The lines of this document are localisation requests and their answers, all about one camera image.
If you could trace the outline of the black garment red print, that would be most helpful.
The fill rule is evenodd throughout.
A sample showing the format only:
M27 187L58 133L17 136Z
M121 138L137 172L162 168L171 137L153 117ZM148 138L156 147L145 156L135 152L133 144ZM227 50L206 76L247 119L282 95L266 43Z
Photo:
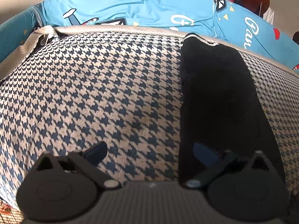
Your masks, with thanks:
M228 46L186 35L181 47L180 146L178 180L205 170L193 153L195 143L250 157L261 150L281 178L284 167L273 131L240 53Z

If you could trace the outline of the blue cartoon print bedsheet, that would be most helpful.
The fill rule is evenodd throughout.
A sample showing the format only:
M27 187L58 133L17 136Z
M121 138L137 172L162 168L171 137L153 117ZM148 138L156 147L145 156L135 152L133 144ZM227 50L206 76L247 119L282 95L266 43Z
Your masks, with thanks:
M298 45L230 0L44 0L1 25L1 59L39 27L134 25L210 36L298 71Z

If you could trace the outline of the houndstooth mattress cover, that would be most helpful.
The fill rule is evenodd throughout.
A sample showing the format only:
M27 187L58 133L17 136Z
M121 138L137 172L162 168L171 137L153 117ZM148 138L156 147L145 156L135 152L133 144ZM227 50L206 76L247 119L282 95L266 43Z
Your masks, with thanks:
M187 34L46 26L1 63L1 196L24 223L298 223L298 75L237 50L280 151L261 150L198 189L178 180L181 47ZM101 189L68 154L99 142Z

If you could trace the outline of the white cloth on chair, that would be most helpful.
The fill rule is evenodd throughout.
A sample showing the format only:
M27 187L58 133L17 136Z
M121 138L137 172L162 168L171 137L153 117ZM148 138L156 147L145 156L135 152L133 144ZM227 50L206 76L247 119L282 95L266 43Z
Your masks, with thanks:
M273 25L274 23L274 15L275 15L275 11L273 9L271 9L270 7L268 7L268 9L266 10L266 12L263 14L263 19L270 23L271 25Z

